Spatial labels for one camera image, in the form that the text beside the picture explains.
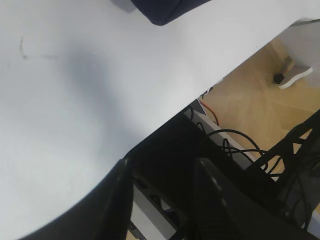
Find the black cable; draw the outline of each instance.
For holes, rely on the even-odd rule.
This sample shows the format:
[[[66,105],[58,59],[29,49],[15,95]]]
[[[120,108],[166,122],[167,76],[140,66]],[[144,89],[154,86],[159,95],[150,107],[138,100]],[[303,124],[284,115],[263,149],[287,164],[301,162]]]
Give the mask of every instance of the black cable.
[[[194,119],[195,112],[194,112],[194,109],[193,109],[191,106],[188,106],[188,108],[189,108],[190,111],[191,111],[190,120],[192,121],[192,120]]]
[[[229,157],[233,160],[234,158],[232,157],[230,143],[228,139],[226,138],[223,139],[222,146],[224,147],[224,152],[226,152],[227,150],[226,154],[229,155]]]
[[[200,126],[202,132],[206,133],[205,128],[203,126],[203,124],[201,122],[197,122],[196,126],[198,127],[198,125]]]
[[[304,186],[302,184],[302,181],[300,179],[299,176],[296,177],[296,180],[300,186],[300,190],[301,190],[301,195],[302,195],[302,201],[303,201],[303,205],[304,205],[304,215],[305,215],[305,220],[304,220],[304,229],[305,230],[308,230],[308,226],[309,226],[309,219],[311,219],[311,217],[308,217],[310,215],[310,212],[309,212],[309,206],[307,204],[307,197],[306,197],[306,192],[305,192],[305,189],[304,189]]]
[[[212,132],[208,133],[206,135],[206,137],[209,138],[210,136],[212,136],[214,134],[218,134],[218,133],[234,133],[234,134],[238,134],[238,135],[246,138],[255,147],[256,151],[261,156],[264,154],[264,152],[255,143],[255,141],[253,141],[248,135],[244,134],[241,131],[237,131],[237,130],[234,130],[234,129],[227,129],[227,128],[226,129],[219,129],[219,130],[215,130],[215,131],[212,131]],[[251,163],[254,163],[253,160],[248,155],[246,155],[245,153],[242,153],[242,155],[244,155]],[[266,162],[264,165],[265,165],[265,167],[264,167],[263,171],[266,171],[268,169],[268,162]]]
[[[292,205],[292,209],[290,211],[290,214],[294,213],[296,211],[296,208],[298,206],[298,204],[301,202],[302,198],[299,198],[297,201],[295,201],[295,203]]]
[[[267,174],[271,174],[273,170],[276,169],[276,167],[278,166],[278,164],[280,163],[282,157],[278,157],[278,159],[276,160],[275,164],[272,166],[272,168],[267,172]]]
[[[269,176],[270,176],[271,178],[281,177],[281,175],[282,175],[282,173],[271,173],[271,174],[269,174]]]
[[[230,147],[230,149],[231,150],[234,150],[234,151],[231,151],[233,154],[238,154],[238,153],[241,153],[241,152],[243,152],[243,153],[246,153],[246,152],[258,152],[258,150],[257,149],[254,149],[254,148],[252,148],[252,149],[239,149],[239,148],[236,148],[236,147],[233,147],[233,146],[231,146]]]
[[[301,181],[301,179],[299,177],[299,173],[304,168],[309,166],[310,164],[314,164],[314,163],[318,164],[320,162],[320,159],[319,159],[320,153],[319,152],[313,153],[313,154],[307,156],[307,158],[309,158],[309,157],[313,157],[313,158],[311,160],[309,160],[309,161],[305,160],[305,162],[303,164],[301,164],[296,169],[296,171],[293,173],[294,177],[292,178],[291,183],[289,183],[288,190],[287,190],[287,192],[285,194],[285,197],[284,197],[284,203],[286,203],[288,201],[289,194],[292,191],[294,183],[295,183],[295,181],[297,181],[298,184],[299,184],[300,190],[301,190],[301,200],[303,200],[303,206],[304,206],[304,212],[305,212],[305,220],[304,220],[304,229],[305,230],[308,230],[308,226],[309,226],[311,218],[312,218],[312,209],[311,209],[310,203],[307,202],[307,196],[306,196],[302,181]],[[298,204],[297,202],[294,203],[293,208],[292,208],[293,212],[295,211],[295,209],[297,207],[297,204]]]
[[[227,147],[224,147],[224,146],[219,146],[220,148],[222,149],[226,149]],[[230,153],[231,154],[242,154],[246,159],[249,160],[250,163],[254,164],[255,162],[247,155],[245,154],[246,152],[258,152],[257,149],[243,149],[243,150],[240,150],[236,147],[233,147],[233,146],[230,146],[230,149],[231,150],[234,150],[234,151],[231,151]]]
[[[237,130],[234,130],[234,129],[219,129],[219,130],[215,130],[215,131],[212,131],[210,133],[208,133],[206,135],[206,137],[210,137],[212,135],[215,135],[215,134],[218,134],[218,133],[234,133],[234,134],[238,134],[244,138],[246,138],[254,147],[255,149],[257,150],[257,152],[262,156],[264,153],[262,152],[262,150],[259,148],[259,146],[255,143],[255,141],[253,141],[248,135],[244,134],[243,132],[240,132],[240,131],[237,131]]]

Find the cable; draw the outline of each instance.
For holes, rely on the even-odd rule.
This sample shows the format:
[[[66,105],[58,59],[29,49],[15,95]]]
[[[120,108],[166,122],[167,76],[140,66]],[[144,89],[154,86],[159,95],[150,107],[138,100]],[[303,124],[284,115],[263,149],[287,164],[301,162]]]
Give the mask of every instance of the cable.
[[[243,132],[237,131],[237,130],[233,130],[233,129],[219,129],[219,130],[215,130],[212,131],[210,133],[208,133],[206,135],[206,137],[211,137],[212,135],[218,134],[218,133],[234,133],[234,134],[238,134],[244,138],[246,138],[257,150],[257,152],[262,156],[264,153],[263,151],[259,148],[259,146],[255,143],[255,141],[253,141],[248,135],[244,134]]]
[[[228,139],[226,139],[226,138],[223,139],[222,146],[224,147],[224,151],[228,150],[228,152],[226,154],[229,155],[230,158],[233,160],[234,158],[232,157],[231,147],[230,147],[230,143],[229,143]]]
[[[210,111],[210,113],[213,114],[214,118],[215,118],[215,123],[220,126],[220,123],[219,123],[219,120],[218,120],[218,117],[217,117],[217,114],[215,113],[215,111],[209,107],[204,101],[202,101],[201,99],[199,99],[199,102],[206,108]]]
[[[219,130],[215,130],[215,131],[212,131],[210,133],[208,133],[206,135],[206,137],[210,137],[214,134],[218,134],[218,133],[235,133],[235,134],[238,134],[244,138],[246,138],[247,140],[249,140],[249,142],[255,147],[255,151],[251,151],[251,152],[258,152],[261,156],[264,154],[264,151],[262,151],[259,146],[255,143],[255,141],[253,141],[248,135],[244,134],[243,132],[240,132],[240,131],[237,131],[237,130],[234,130],[234,129],[219,129]],[[247,155],[245,154],[243,151],[239,150],[236,148],[237,151],[239,151],[239,153],[241,153],[244,157],[246,157],[252,164],[254,163],[254,161]],[[263,171],[266,171],[268,169],[268,162],[266,162],[264,164],[264,169]]]
[[[234,151],[231,152],[231,153],[233,153],[233,154],[246,153],[246,152],[256,152],[256,153],[258,152],[258,150],[257,150],[257,149],[254,149],[254,148],[252,148],[252,149],[242,149],[242,150],[240,150],[240,149],[238,149],[238,148],[236,148],[236,147],[231,146],[230,149],[231,149],[231,150],[234,150]]]
[[[276,160],[275,164],[272,166],[272,168],[267,172],[267,174],[271,174],[273,170],[276,169],[276,167],[278,166],[278,164],[280,163],[282,157],[278,157],[278,159]]]
[[[190,105],[187,108],[191,111],[190,120],[192,121],[194,119],[195,111]]]
[[[269,174],[269,176],[270,176],[271,178],[281,177],[281,175],[282,175],[282,173],[271,173],[271,174]]]
[[[289,183],[288,185],[288,190],[284,196],[284,203],[286,203],[288,201],[289,195],[292,191],[292,188],[294,186],[295,181],[297,181],[299,188],[301,190],[301,198],[299,199],[299,201],[303,201],[303,206],[304,206],[304,213],[305,213],[305,220],[304,220],[304,229],[308,230],[308,226],[310,224],[311,218],[312,218],[312,209],[311,209],[311,205],[309,202],[307,202],[307,196],[302,184],[302,181],[299,177],[299,173],[302,172],[302,170],[304,170],[304,168],[306,168],[307,166],[309,166],[310,164],[318,164],[320,162],[320,153],[316,152],[313,153],[309,156],[307,156],[307,158],[312,157],[312,159],[310,161],[305,160],[305,162],[303,164],[301,164],[296,171],[293,173],[294,177],[291,181],[291,183]],[[293,205],[293,208],[291,210],[292,213],[294,213],[294,211],[296,210],[296,207],[299,203],[299,201],[295,202]]]
[[[198,125],[200,126],[202,132],[206,133],[205,128],[203,126],[203,124],[201,122],[197,122],[196,126],[198,127]]]

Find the white desk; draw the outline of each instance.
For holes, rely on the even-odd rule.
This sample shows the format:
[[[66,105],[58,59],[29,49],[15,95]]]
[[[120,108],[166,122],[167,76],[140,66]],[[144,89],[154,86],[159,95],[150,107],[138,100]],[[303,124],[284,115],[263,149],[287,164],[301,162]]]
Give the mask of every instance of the white desk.
[[[159,27],[110,0],[1,0],[0,239],[68,210],[132,147],[300,17],[298,0],[213,0]],[[98,63],[70,77],[65,43],[82,41]],[[39,57],[46,54],[58,59]]]

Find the floor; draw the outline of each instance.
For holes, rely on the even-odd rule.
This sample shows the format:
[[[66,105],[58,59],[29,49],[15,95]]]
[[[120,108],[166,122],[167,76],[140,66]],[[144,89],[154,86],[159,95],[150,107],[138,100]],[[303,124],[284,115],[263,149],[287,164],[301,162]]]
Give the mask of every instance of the floor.
[[[136,238],[131,234],[130,231],[128,231],[125,240],[136,240]]]
[[[304,79],[286,89],[273,83],[273,75],[286,60],[285,47],[274,39],[205,95],[204,102],[216,112],[221,128],[241,131],[268,150],[320,109],[320,87],[311,87]],[[232,137],[251,148],[241,136]]]

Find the black metal frame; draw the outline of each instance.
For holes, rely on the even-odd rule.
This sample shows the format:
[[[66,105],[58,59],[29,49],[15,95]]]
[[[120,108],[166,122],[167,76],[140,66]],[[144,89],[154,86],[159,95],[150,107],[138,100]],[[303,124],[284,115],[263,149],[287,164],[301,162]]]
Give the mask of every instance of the black metal frame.
[[[302,136],[309,132],[306,139]],[[314,113],[305,122],[294,127],[284,139],[267,151],[257,161],[250,165],[245,173],[253,178],[262,180],[259,186],[271,196],[277,196],[295,176],[299,166],[303,163],[307,156],[314,152],[314,147],[320,139],[320,110]],[[301,145],[295,153],[294,144]],[[270,173],[263,171],[262,168],[275,157],[283,160],[284,171],[278,176],[277,181],[271,178]]]
[[[190,225],[190,220],[188,219],[188,217],[143,176],[139,176],[138,178],[136,178],[134,180],[134,185],[176,230],[176,233],[169,240],[184,239],[186,227]],[[172,219],[168,216],[168,213],[164,211],[161,206],[154,200],[154,196],[157,196],[159,200],[164,200],[170,207],[172,207],[172,211],[175,212],[178,216],[178,219],[180,221],[179,224],[176,224],[174,221],[172,221]]]

